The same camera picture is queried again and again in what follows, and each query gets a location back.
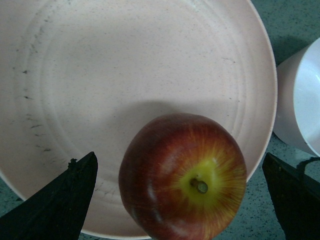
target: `plate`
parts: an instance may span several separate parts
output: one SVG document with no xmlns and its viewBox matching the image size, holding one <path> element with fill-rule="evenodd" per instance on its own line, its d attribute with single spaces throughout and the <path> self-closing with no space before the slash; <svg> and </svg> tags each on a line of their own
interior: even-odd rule
<svg viewBox="0 0 320 240">
<path fill-rule="evenodd" d="M 249 0 L 5 0 L 0 16 L 0 171 L 22 199 L 94 151 L 83 232 L 148 238 L 122 205 L 118 170 L 138 130 L 174 112 L 220 123 L 254 173 L 277 80 Z"/>
</svg>

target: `green countertop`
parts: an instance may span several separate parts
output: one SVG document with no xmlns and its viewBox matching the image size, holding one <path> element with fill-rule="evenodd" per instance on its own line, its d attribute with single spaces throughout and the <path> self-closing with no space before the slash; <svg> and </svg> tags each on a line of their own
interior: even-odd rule
<svg viewBox="0 0 320 240">
<path fill-rule="evenodd" d="M 252 0 L 252 2 L 269 35 L 277 65 L 320 37 L 320 1 Z M 300 161 L 310 157 L 309 154 L 286 145 L 274 134 L 266 151 L 294 167 Z M 306 169 L 306 174 L 320 182 L 319 162 L 311 163 Z M 21 202 L 22 200 L 0 179 L 0 216 Z M 81 234 L 79 239 L 104 240 L 106 238 Z M 285 239 L 268 192 L 262 162 L 247 184 L 244 200 L 235 219 L 215 239 Z"/>
</svg>

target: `apple stem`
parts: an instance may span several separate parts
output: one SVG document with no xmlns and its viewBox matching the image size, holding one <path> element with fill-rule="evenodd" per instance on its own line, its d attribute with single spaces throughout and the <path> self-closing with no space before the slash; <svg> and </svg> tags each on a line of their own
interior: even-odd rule
<svg viewBox="0 0 320 240">
<path fill-rule="evenodd" d="M 204 181 L 193 178 L 191 179 L 190 184 L 193 187 L 196 187 L 197 191 L 201 194 L 205 194 L 208 191 L 208 185 Z"/>
</svg>

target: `red apple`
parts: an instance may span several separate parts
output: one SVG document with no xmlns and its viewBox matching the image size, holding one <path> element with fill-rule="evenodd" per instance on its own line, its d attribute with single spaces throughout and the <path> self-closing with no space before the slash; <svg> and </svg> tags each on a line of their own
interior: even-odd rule
<svg viewBox="0 0 320 240">
<path fill-rule="evenodd" d="M 125 209 L 157 240 L 211 240 L 235 217 L 246 180 L 234 138 L 214 120 L 189 113 L 145 125 L 119 171 Z"/>
</svg>

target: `yellow apple skin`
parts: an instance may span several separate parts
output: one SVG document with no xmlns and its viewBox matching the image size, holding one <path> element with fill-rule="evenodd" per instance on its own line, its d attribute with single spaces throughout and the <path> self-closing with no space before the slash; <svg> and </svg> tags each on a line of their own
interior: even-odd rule
<svg viewBox="0 0 320 240">
<path fill-rule="evenodd" d="M 150 237 L 211 240 L 235 217 L 247 172 L 238 144 L 221 125 L 174 113 L 138 132 L 118 180 L 125 209 Z"/>
</svg>

